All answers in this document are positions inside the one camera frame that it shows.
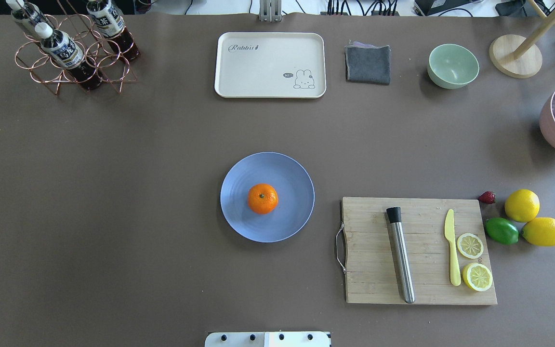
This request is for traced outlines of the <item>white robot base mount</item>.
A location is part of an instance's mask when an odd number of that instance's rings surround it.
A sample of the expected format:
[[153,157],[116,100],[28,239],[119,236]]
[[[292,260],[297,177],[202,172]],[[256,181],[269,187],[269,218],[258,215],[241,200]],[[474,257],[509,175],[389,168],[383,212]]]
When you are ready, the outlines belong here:
[[205,338],[205,347],[331,347],[329,332],[214,332]]

